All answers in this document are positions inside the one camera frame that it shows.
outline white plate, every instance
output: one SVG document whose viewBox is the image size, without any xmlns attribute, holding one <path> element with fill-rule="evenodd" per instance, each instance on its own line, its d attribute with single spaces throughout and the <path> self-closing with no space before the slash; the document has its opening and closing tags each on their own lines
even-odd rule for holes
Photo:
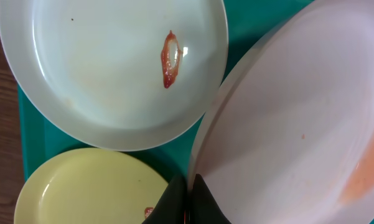
<svg viewBox="0 0 374 224">
<path fill-rule="evenodd" d="M 164 88 L 170 30 L 183 50 Z M 214 99 L 227 60 L 221 0 L 0 0 L 0 35 L 37 109 L 94 146 L 146 149 L 177 137 Z"/>
<path fill-rule="evenodd" d="M 249 54 L 202 121 L 189 184 L 201 174 L 231 223 L 369 223 L 374 0 L 315 1 Z"/>
</svg>

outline black object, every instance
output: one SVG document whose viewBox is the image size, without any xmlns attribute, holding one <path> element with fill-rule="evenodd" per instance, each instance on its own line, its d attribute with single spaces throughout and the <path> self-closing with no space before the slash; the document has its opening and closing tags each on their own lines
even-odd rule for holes
<svg viewBox="0 0 374 224">
<path fill-rule="evenodd" d="M 173 177 L 155 209 L 143 224 L 184 224 L 186 209 L 190 212 L 186 223 L 189 221 L 190 224 L 230 224 L 199 174 L 195 176 L 189 200 L 184 178 L 181 175 Z"/>
</svg>

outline orange stain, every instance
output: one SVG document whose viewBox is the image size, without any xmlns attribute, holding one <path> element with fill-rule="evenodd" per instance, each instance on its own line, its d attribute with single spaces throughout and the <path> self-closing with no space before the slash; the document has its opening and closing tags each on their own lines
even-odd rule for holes
<svg viewBox="0 0 374 224">
<path fill-rule="evenodd" d="M 366 193 L 374 188 L 374 135 L 365 151 L 363 157 L 358 162 L 356 169 L 350 176 L 340 201 L 350 203 L 362 198 Z"/>
</svg>

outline dirty plate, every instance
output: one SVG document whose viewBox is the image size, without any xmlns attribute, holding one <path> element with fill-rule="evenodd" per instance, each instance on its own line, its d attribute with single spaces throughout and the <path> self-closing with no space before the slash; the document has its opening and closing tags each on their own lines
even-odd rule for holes
<svg viewBox="0 0 374 224">
<path fill-rule="evenodd" d="M 124 151 L 191 127 L 227 60 L 221 0 L 0 0 L 0 35 L 22 90 L 48 120 Z"/>
<path fill-rule="evenodd" d="M 231 223 L 370 223 L 374 0 L 314 1 L 250 53 L 202 120 L 189 185 L 201 174 Z"/>
<path fill-rule="evenodd" d="M 28 179 L 15 224 L 142 223 L 167 182 L 141 161 L 103 149 L 53 157 Z"/>
</svg>

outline ketchup smear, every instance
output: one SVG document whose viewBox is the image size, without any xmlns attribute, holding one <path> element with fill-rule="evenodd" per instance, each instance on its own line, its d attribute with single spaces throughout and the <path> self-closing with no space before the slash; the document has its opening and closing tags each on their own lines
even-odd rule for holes
<svg viewBox="0 0 374 224">
<path fill-rule="evenodd" d="M 145 219 L 148 218 L 148 216 L 152 213 L 153 210 L 154 210 L 154 208 L 152 208 L 152 207 L 145 208 L 145 211 L 144 211 Z"/>
<path fill-rule="evenodd" d="M 175 59 L 174 67 L 172 67 L 170 60 L 170 44 L 173 42 L 177 44 L 177 58 Z M 170 30 L 169 35 L 167 35 L 166 40 L 164 41 L 164 46 L 161 53 L 164 88 L 169 88 L 174 83 L 176 76 L 179 74 L 180 59 L 182 54 L 183 52 L 180 49 L 179 42 Z"/>
</svg>

